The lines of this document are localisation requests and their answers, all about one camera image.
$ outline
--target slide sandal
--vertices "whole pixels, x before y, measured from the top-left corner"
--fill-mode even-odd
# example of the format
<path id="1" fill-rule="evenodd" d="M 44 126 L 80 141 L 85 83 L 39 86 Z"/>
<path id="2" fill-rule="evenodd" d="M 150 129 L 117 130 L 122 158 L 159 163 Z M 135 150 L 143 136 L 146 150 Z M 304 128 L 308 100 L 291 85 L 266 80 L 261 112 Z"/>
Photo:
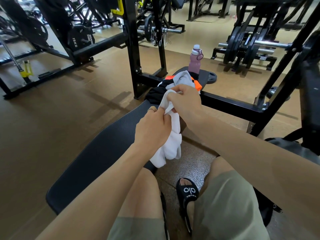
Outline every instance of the slide sandal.
<path id="1" fill-rule="evenodd" d="M 190 181 L 191 185 L 180 185 L 181 179 L 186 179 L 186 180 Z M 182 219 L 186 222 L 186 228 L 191 236 L 192 229 L 191 229 L 189 217 L 187 214 L 187 204 L 190 201 L 195 201 L 198 199 L 199 191 L 198 191 L 196 184 L 192 180 L 190 180 L 186 177 L 179 178 L 177 185 L 176 185 L 176 190 L 177 190 L 177 196 L 178 196 L 178 201 L 179 201 L 179 205 L 180 205 L 180 215 L 181 215 Z"/>
<path id="2" fill-rule="evenodd" d="M 162 192 L 161 192 L 160 198 L 161 198 L 161 203 L 162 203 L 165 237 L 167 240 L 170 240 L 169 231 L 168 231 L 168 227 L 167 227 L 167 218 L 166 218 L 167 203 L 166 203 L 165 195 Z"/>

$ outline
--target shorts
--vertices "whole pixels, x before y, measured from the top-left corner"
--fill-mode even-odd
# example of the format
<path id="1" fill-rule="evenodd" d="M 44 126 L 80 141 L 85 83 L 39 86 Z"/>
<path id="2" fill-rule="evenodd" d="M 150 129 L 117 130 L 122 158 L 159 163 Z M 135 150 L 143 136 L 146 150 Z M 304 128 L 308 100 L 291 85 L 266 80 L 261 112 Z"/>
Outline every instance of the shorts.
<path id="1" fill-rule="evenodd" d="M 162 219 L 118 217 L 108 240 L 166 240 Z M 253 187 L 236 171 L 210 180 L 194 205 L 192 239 L 269 240 Z"/>

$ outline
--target water bottle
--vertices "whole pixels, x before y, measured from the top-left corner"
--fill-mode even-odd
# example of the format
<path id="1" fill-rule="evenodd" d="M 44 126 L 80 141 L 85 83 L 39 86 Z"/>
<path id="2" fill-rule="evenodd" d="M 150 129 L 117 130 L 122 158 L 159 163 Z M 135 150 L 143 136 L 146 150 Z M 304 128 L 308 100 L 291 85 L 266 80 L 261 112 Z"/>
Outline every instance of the water bottle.
<path id="1" fill-rule="evenodd" d="M 188 72 L 193 72 L 199 74 L 201 63 L 200 61 L 203 58 L 202 49 L 200 49 L 200 45 L 195 44 L 193 46 L 193 50 L 190 55 L 190 63 Z"/>

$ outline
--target person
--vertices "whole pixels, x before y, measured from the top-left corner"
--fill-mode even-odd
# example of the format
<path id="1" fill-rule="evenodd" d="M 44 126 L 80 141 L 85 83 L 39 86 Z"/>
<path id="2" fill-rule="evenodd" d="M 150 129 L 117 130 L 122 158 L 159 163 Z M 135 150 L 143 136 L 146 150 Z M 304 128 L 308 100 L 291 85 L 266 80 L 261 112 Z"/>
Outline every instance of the person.
<path id="1" fill-rule="evenodd" d="M 174 112 L 221 155 L 213 160 L 200 193 L 191 179 L 177 182 L 193 239 L 269 239 L 251 184 L 319 234 L 319 166 L 207 115 L 194 88 L 173 90 L 182 92 L 168 94 Z M 162 108 L 150 108 L 128 150 L 37 239 L 166 239 L 158 183 L 143 166 L 170 132 L 171 117 Z"/>

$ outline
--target beige floor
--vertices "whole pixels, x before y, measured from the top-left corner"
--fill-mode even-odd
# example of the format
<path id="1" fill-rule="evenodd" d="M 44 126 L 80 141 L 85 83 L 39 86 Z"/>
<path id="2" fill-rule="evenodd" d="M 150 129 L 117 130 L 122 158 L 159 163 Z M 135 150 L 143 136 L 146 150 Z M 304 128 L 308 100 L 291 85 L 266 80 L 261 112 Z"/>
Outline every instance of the beige floor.
<path id="1" fill-rule="evenodd" d="M 186 24 L 186 32 L 172 35 L 166 48 L 168 72 L 186 66 L 194 44 L 205 53 L 202 69 L 215 72 L 218 81 L 205 91 L 224 97 L 253 102 L 271 72 L 252 67 L 235 74 L 219 60 L 207 59 L 213 48 L 230 34 L 234 19 L 206 17 L 206 22 L 186 22 L 187 8 L 173 16 Z M 117 27 L 96 31 L 96 39 L 120 32 Z M 292 41 L 297 32 L 281 31 L 281 42 Z M 56 37 L 48 42 L 62 50 Z M 26 45 L 11 45 L 18 53 Z M 144 72 L 159 68 L 158 50 L 140 47 Z M 45 194 L 63 170 L 103 128 L 137 107 L 133 99 L 130 67 L 126 49 L 111 48 L 95 56 L 91 66 L 80 68 L 58 79 L 24 92 L 10 101 L 0 99 L 0 239 L 34 239 L 55 217 L 45 202 Z M 64 59 L 49 54 L 32 57 L 35 74 L 45 69 L 68 66 Z M 0 76 L 16 79 L 12 64 L 0 68 Z M 264 130 L 263 138 L 281 137 L 300 127 L 299 92 L 293 92 Z M 205 107 L 207 113 L 245 130 L 247 121 Z M 174 185 L 179 177 L 191 178 L 200 188 L 208 173 L 214 151 L 201 144 L 188 129 L 183 132 L 182 158 L 168 161 L 158 170 L 159 187 L 166 196 L 170 239 L 188 239 L 178 214 Z M 285 214 L 274 214 L 268 226 L 271 239 L 316 239 Z"/>

